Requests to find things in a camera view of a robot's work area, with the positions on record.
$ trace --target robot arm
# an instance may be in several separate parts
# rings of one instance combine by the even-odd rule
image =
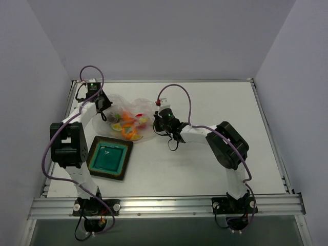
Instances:
[[[87,98],[92,96],[100,89],[100,83],[89,81],[87,83]],[[75,110],[60,123],[53,123],[50,126],[50,137],[72,116],[81,112],[73,119],[60,133],[58,138],[51,146],[51,159],[64,168],[72,180],[77,181],[92,194],[99,194],[98,186],[93,181],[87,167],[88,146],[84,135],[84,128],[88,122],[97,114],[110,107],[109,101],[103,91],[98,97],[89,102],[79,102]],[[82,199],[90,199],[91,196],[84,192],[79,186],[76,186],[77,196]]]
[[[161,99],[159,110],[155,112],[154,116],[154,126],[157,132],[166,131],[177,142],[199,142],[211,147],[219,163],[225,167],[228,179],[228,194],[232,198],[238,200],[248,193],[243,183],[245,180],[244,166],[240,165],[238,156],[224,140],[208,129],[194,128],[187,123],[180,122],[175,118],[166,98]],[[244,159],[246,159],[249,146],[228,122],[224,121],[217,126],[210,126],[209,128],[229,139]]]

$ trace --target white table surface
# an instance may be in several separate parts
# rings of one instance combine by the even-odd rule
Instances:
[[[128,101],[146,98],[156,101],[158,92],[168,83],[106,83],[107,95],[119,94]],[[191,122],[194,125],[218,125],[228,121],[248,142],[246,162],[253,175],[249,185],[255,194],[284,194],[268,135],[250,83],[182,83],[192,100]],[[84,87],[80,95],[85,96]],[[187,122],[188,99],[178,87],[162,94],[171,102],[174,115]],[[74,101],[71,110],[76,106]],[[92,123],[85,128],[90,148],[96,132]],[[180,144],[171,152],[166,137],[135,143],[123,181],[93,176],[103,197],[224,195],[227,178],[224,167],[207,145]],[[55,166],[53,176],[69,178]],[[52,180],[48,197],[76,197],[73,184]]]

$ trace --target transparent plastic bag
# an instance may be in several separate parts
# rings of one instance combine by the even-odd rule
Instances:
[[[92,119],[92,126],[97,134],[130,141],[155,136],[155,102],[138,98],[130,103],[120,95],[109,95],[108,98],[113,104],[103,111],[106,121],[103,121],[100,114]]]

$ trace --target cable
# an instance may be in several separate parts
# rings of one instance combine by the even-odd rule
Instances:
[[[158,132],[156,132],[156,130],[155,130],[155,125],[153,125],[153,131],[154,131],[154,133],[156,133],[158,136],[170,136],[169,134],[159,134]]]
[[[233,231],[241,231],[242,232],[245,227],[243,229],[239,229],[239,228],[241,228],[245,225],[246,219],[247,219],[247,214],[243,214],[242,216],[237,217],[237,218],[230,218],[227,220],[228,228]]]
[[[247,164],[246,164],[244,158],[241,156],[241,154],[240,154],[239,151],[236,149],[236,147],[235,147],[235,146],[234,146],[234,145],[233,145],[233,144],[232,144],[232,143],[231,143],[226,137],[224,137],[224,136],[223,136],[222,134],[220,134],[219,132],[217,132],[217,131],[215,131],[215,130],[213,130],[212,128],[207,127],[207,126],[193,126],[193,125],[191,124],[191,122],[190,122],[190,118],[191,118],[191,99],[190,99],[190,95],[189,95],[188,91],[187,91],[183,86],[178,85],[178,84],[169,84],[169,85],[167,85],[167,86],[164,86],[163,89],[162,89],[162,90],[159,92],[159,94],[158,94],[157,101],[159,100],[159,97],[161,96],[162,92],[163,92],[166,88],[168,88],[168,87],[170,87],[170,86],[177,86],[177,87],[180,87],[181,89],[183,89],[183,90],[185,91],[185,93],[186,93],[186,95],[187,95],[187,97],[188,97],[188,101],[189,101],[188,124],[189,124],[191,127],[193,127],[193,128],[204,128],[204,129],[207,129],[207,130],[209,130],[209,131],[215,133],[216,135],[218,135],[218,136],[219,136],[220,138],[222,138],[224,141],[226,141],[226,143],[229,145],[229,147],[232,148],[232,150],[237,154],[238,158],[241,160],[243,166],[245,167],[245,170],[246,170],[246,172],[247,172],[247,174],[248,174],[248,178],[244,179],[242,182],[243,182],[243,183],[245,184],[245,186],[250,190],[250,192],[251,192],[251,194],[252,194],[252,196],[253,196],[253,199],[254,199],[254,207],[253,207],[253,213],[252,213],[251,220],[249,221],[248,225],[247,225],[244,229],[241,230],[241,231],[244,231],[244,230],[245,230],[245,229],[251,224],[251,222],[253,221],[253,219],[254,219],[254,215],[255,215],[255,211],[256,211],[256,206],[255,206],[255,204],[256,204],[256,200],[255,200],[254,192],[253,192],[253,190],[251,189],[251,187],[246,183],[247,181],[252,180],[252,174],[251,174],[251,172],[250,172],[250,170],[249,170],[249,168],[248,168],[248,166],[247,166]]]
[[[179,142],[178,142],[178,141],[176,142],[176,147],[175,147],[174,150],[172,150],[172,149],[170,148],[170,141],[172,141],[172,140],[173,140],[173,138],[171,138],[171,139],[168,141],[168,146],[169,146],[169,150],[171,150],[171,151],[173,152],[173,151],[176,151],[176,150],[178,149],[178,147],[179,147]]]
[[[101,78],[102,78],[102,83],[101,83],[100,89],[99,89],[95,94],[93,94],[93,95],[90,96],[88,99],[86,99],[86,100],[81,104],[81,106],[80,106],[80,108],[79,108],[79,112],[78,112],[77,114],[73,115],[73,116],[72,116],[67,122],[65,122],[65,123],[64,123],[64,124],[63,124],[63,125],[57,130],[57,132],[53,135],[53,137],[50,139],[50,141],[49,141],[48,145],[46,146],[46,149],[45,149],[45,151],[44,151],[44,153],[43,153],[43,156],[42,156],[41,168],[42,168],[42,173],[43,173],[47,178],[49,178],[49,179],[59,180],[59,181],[66,181],[66,182],[71,182],[71,183],[73,183],[73,184],[79,186],[84,192],[88,193],[90,196],[92,196],[92,197],[95,198],[97,201],[99,201],[99,202],[100,202],[100,203],[101,203],[101,204],[102,204],[102,205],[103,205],[103,206],[104,206],[104,207],[110,212],[110,214],[111,214],[111,216],[112,216],[112,218],[113,218],[113,222],[112,222],[112,224],[111,224],[108,228],[104,229],[103,231],[95,233],[95,234],[102,234],[102,233],[105,233],[105,232],[109,231],[110,229],[112,229],[113,226],[115,225],[115,216],[114,216],[113,211],[110,209],[110,207],[109,207],[104,201],[102,201],[102,200],[101,200],[100,198],[98,198],[96,195],[92,194],[89,190],[87,190],[86,188],[84,188],[81,184],[79,184],[79,183],[76,182],[75,180],[71,180],[71,179],[67,179],[67,178],[57,178],[57,177],[53,177],[53,176],[49,175],[49,174],[47,173],[47,171],[46,171],[46,165],[45,165],[47,154],[48,154],[48,152],[49,152],[49,150],[50,150],[50,148],[51,148],[53,142],[54,142],[55,139],[58,137],[58,135],[61,133],[61,131],[62,131],[62,130],[63,130],[63,129],[69,124],[69,122],[71,122],[73,119],[75,119],[75,118],[77,118],[79,115],[81,115],[81,112],[82,112],[82,108],[83,108],[83,106],[84,106],[87,102],[89,102],[90,100],[92,100],[94,97],[96,97],[96,96],[101,92],[101,90],[102,90],[103,87],[104,87],[104,84],[105,84],[104,74],[103,74],[103,72],[102,72],[98,67],[93,66],[93,65],[87,65],[87,66],[85,66],[85,67],[83,67],[83,68],[81,69],[81,71],[80,71],[80,75],[79,75],[79,76],[80,76],[80,80],[81,80],[81,81],[83,80],[82,77],[81,77],[81,75],[82,75],[82,72],[83,72],[83,70],[84,70],[85,68],[94,68],[94,69],[96,69],[96,70],[99,71],[99,73],[101,74]]]
[[[75,231],[74,231],[75,239],[76,239],[77,241],[80,241],[80,242],[86,241],[86,240],[87,240],[88,238],[90,238],[91,235],[92,235],[91,233],[89,233],[89,235],[88,235],[87,237],[85,237],[84,239],[79,239],[79,238],[77,238],[77,236],[76,236],[76,231],[77,231],[78,226],[79,226],[80,223],[81,223],[82,217],[84,217],[85,219],[87,219],[85,216],[83,216],[84,208],[85,208],[85,206],[84,206],[84,203],[83,203],[83,205],[82,205],[82,210],[81,210],[81,215],[80,215],[80,218],[78,219],[78,222],[77,222],[77,225],[76,225],[76,228],[75,228]]]
[[[77,97],[78,97],[78,93],[79,93],[81,87],[86,86],[86,85],[87,85],[87,83],[84,81],[84,83],[82,83],[80,85],[80,87],[77,89],[77,92],[76,92],[76,95],[75,95],[75,100],[77,100],[78,102],[81,102],[81,101],[85,100],[85,98],[77,98]]]
[[[190,99],[190,95],[188,93],[188,91],[181,85],[178,85],[178,84],[169,84],[167,86],[164,86],[163,89],[159,92],[158,94],[158,97],[157,97],[157,101],[159,101],[159,97],[161,96],[162,92],[167,88],[167,87],[170,87],[170,86],[177,86],[177,87],[180,87],[181,89],[183,89],[188,97],[188,100],[189,100],[189,113],[188,113],[188,124],[191,126],[191,123],[190,123],[190,117],[191,117],[191,99]]]
[[[217,215],[217,207],[218,207],[218,205],[214,208],[214,220],[215,220],[215,223],[217,224],[217,226],[218,227],[220,227],[221,229],[228,229],[229,228],[229,226],[226,226],[226,227],[222,227],[222,226],[220,226],[220,224],[219,224],[219,222],[217,222],[217,220],[216,220],[216,215]]]

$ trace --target green tray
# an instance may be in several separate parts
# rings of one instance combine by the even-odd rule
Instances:
[[[87,158],[91,175],[123,180],[133,142],[95,136]]]

